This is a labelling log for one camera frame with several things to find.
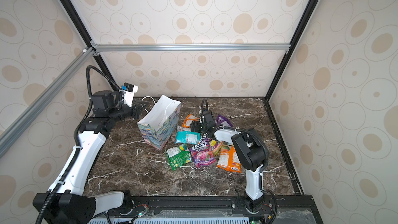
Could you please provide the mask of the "small orange snack packet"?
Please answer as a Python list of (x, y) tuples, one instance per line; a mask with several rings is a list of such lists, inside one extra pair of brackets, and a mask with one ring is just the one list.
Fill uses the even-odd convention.
[(182, 123), (183, 128), (189, 128), (191, 123), (199, 121), (200, 119), (192, 114), (189, 114)]

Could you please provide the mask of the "purple snack packet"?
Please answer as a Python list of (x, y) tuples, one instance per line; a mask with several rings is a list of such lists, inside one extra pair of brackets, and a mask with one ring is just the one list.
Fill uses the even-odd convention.
[(216, 125), (221, 125), (221, 126), (225, 126), (225, 127), (233, 127), (233, 124), (231, 124), (229, 119), (220, 114), (215, 119), (215, 122), (216, 122)]

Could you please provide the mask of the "white patterned paper bag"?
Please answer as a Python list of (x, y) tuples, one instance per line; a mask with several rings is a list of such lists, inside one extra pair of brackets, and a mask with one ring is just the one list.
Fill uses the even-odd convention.
[(181, 102), (162, 95), (138, 123), (146, 144), (162, 150), (177, 127)]

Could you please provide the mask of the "green snack packet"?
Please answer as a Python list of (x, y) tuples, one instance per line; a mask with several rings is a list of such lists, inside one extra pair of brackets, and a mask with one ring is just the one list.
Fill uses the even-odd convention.
[(176, 171), (177, 168), (192, 162), (191, 153), (187, 144), (181, 144), (177, 147), (167, 149), (165, 154), (167, 161), (173, 171)]

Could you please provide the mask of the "orange Fox's snack packet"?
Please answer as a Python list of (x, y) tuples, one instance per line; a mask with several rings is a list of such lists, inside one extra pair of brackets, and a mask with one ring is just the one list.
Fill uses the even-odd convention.
[(233, 146), (223, 145), (221, 147), (217, 167), (228, 172), (241, 172), (241, 163)]

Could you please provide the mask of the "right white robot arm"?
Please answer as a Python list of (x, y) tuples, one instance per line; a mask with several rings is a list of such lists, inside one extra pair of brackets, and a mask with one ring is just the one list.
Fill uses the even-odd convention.
[(268, 166), (269, 152), (255, 129), (235, 129), (216, 125), (210, 110), (201, 110), (201, 130), (206, 141), (215, 140), (232, 145), (232, 158), (246, 171), (244, 204), (249, 212), (258, 211), (265, 201), (267, 191), (263, 189), (263, 171)]

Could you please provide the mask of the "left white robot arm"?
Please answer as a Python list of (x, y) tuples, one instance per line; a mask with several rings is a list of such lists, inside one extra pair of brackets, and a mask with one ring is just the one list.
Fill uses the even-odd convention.
[(146, 102), (137, 101), (135, 85), (118, 91), (99, 91), (89, 95), (89, 106), (74, 132), (75, 146), (64, 168), (46, 193), (33, 200), (38, 210), (36, 223), (87, 224), (100, 214), (118, 208), (132, 207), (126, 190), (85, 197), (84, 187), (112, 128), (120, 120), (138, 119)]

